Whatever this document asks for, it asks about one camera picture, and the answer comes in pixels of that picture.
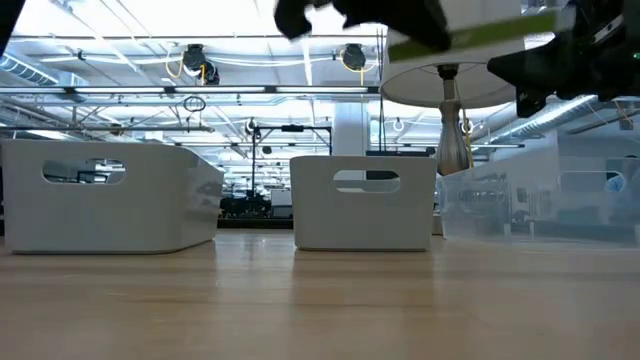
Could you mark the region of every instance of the ceiling pipe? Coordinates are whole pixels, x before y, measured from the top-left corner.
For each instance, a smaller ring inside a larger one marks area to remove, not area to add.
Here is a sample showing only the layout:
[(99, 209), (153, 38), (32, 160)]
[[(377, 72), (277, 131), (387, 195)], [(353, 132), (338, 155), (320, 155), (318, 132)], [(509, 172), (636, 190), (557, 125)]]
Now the ceiling pipe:
[(547, 106), (531, 118), (523, 119), (522, 123), (511, 126), (508, 130), (492, 136), (488, 142), (493, 144), (508, 141), (512, 138), (542, 135), (551, 129), (592, 114), (606, 106), (607, 103), (598, 101), (598, 97), (595, 95), (581, 96), (571, 101), (559, 103), (556, 106)]
[(79, 126), (69, 126), (69, 127), (33, 127), (33, 126), (4, 126), (0, 127), (0, 132), (6, 131), (117, 131), (117, 132), (128, 132), (128, 131), (181, 131), (181, 132), (196, 132), (196, 131), (206, 131), (206, 132), (215, 132), (213, 128), (210, 127), (192, 127), (188, 128), (186, 126), (134, 126), (134, 127), (117, 127), (117, 126), (87, 126), (87, 127), (79, 127)]
[(224, 112), (222, 112), (219, 107), (211, 106), (210, 108), (213, 109), (213, 112), (216, 113), (216, 115), (218, 115), (220, 119), (227, 123), (227, 128), (229, 128), (231, 132), (233, 132), (238, 138), (247, 141), (247, 137), (243, 133), (241, 133), (240, 130), (238, 130), (231, 119), (229, 119), (229, 117)]
[[(357, 40), (357, 39), (375, 39), (376, 35), (345, 35), (345, 34), (333, 34), (333, 35), (308, 35), (311, 39), (336, 39), (336, 40)], [(131, 41), (130, 36), (103, 36), (103, 39), (111, 42), (126, 42)], [(286, 39), (282, 35), (264, 35), (264, 34), (248, 34), (248, 35), (203, 35), (203, 36), (154, 36), (149, 38), (147, 36), (134, 36), (137, 41), (143, 42), (158, 42), (158, 43), (170, 43), (175, 42), (178, 45), (190, 44), (198, 42), (207, 42), (215, 40), (269, 40), (269, 39)], [(11, 42), (78, 42), (78, 41), (95, 41), (95, 38), (90, 36), (38, 36), (38, 35), (15, 35), (11, 37)]]
[(111, 52), (115, 56), (117, 56), (120, 60), (124, 61), (133, 71), (135, 71), (136, 73), (138, 73), (141, 76), (145, 77), (151, 83), (154, 83), (151, 80), (151, 78), (149, 76), (147, 76), (147, 74), (145, 74), (145, 72), (142, 69), (140, 69), (136, 64), (131, 62), (131, 60), (129, 60), (123, 53), (120, 52), (120, 50), (118, 50), (115, 46), (113, 46), (108, 40), (106, 40), (93, 27), (91, 27), (91, 25), (87, 24), (78, 15), (76, 15), (73, 12), (73, 9), (71, 8), (71, 6), (69, 6), (66, 2), (64, 4), (58, 2), (57, 0), (49, 0), (49, 2), (52, 3), (58, 9), (60, 9), (61, 11), (63, 11), (64, 13), (66, 13), (69, 16), (71, 16), (72, 18), (74, 18), (76, 21), (78, 21), (80, 24), (82, 24), (85, 28), (87, 28), (87, 30), (89, 30), (91, 32), (91, 34), (93, 35), (93, 38), (95, 40), (101, 42), (103, 45), (105, 45), (107, 48), (109, 48), (109, 50), (111, 50)]

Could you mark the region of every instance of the wooden table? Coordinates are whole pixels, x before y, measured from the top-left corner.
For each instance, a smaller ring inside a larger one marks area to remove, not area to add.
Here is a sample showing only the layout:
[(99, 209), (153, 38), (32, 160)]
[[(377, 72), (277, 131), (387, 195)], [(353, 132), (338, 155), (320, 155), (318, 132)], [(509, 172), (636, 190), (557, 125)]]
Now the wooden table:
[(287, 231), (162, 256), (5, 251), (0, 324), (2, 360), (636, 360), (640, 253), (309, 253)]

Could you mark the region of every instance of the lamp shade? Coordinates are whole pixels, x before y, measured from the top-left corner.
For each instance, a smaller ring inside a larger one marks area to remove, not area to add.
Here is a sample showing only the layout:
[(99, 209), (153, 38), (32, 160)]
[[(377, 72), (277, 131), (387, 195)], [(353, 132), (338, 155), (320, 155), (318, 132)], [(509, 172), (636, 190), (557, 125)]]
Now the lamp shade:
[[(482, 25), (520, 16), (520, 2), (513, 0), (441, 0), (449, 30)], [(437, 66), (459, 64), (456, 76), (460, 102), (464, 108), (481, 108), (515, 99), (515, 89), (491, 74), (486, 63), (492, 57), (524, 50), (524, 39), (495, 45), (451, 51), (438, 55), (389, 62), (389, 46), (408, 38), (389, 29), (380, 93), (397, 103), (438, 107), (444, 100)]]

